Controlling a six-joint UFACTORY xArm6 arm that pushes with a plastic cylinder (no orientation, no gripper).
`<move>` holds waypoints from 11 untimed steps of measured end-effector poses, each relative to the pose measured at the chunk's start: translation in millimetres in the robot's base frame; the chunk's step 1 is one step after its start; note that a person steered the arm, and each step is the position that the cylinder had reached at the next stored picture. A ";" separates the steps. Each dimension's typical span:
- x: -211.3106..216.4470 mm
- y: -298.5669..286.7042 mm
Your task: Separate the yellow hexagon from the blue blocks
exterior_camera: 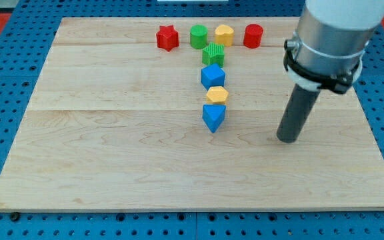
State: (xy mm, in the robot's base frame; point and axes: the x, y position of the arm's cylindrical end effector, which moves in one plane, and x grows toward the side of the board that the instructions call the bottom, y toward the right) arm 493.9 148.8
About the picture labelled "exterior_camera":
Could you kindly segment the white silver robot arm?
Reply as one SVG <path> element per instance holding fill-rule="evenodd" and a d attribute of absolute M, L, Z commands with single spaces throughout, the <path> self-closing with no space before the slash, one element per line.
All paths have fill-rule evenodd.
<path fill-rule="evenodd" d="M 306 0 L 284 68 L 300 88 L 346 93 L 358 80 L 362 58 L 384 18 L 384 0 Z"/>

